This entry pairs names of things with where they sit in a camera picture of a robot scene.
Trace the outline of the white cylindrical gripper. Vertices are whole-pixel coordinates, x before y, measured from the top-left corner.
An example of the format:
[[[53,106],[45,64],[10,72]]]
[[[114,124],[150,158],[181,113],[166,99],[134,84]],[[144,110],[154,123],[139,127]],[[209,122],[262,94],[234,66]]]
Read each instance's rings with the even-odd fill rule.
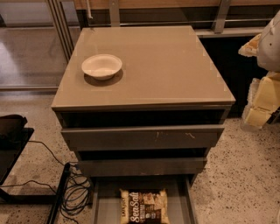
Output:
[[[260,37],[261,34],[255,35],[238,50],[238,53],[245,57],[256,57]],[[280,73],[268,72],[262,77],[253,106],[256,109],[249,107],[244,109],[243,121],[247,125],[261,128],[270,119],[270,114],[280,107]]]

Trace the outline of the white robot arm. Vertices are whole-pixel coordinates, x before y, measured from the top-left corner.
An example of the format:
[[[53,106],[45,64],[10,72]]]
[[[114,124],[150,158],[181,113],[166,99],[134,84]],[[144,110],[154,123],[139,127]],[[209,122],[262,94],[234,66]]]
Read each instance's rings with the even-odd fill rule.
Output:
[[[245,125],[261,129],[280,108],[280,11],[238,53],[256,57],[257,65],[268,72],[260,80],[252,80],[241,116]]]

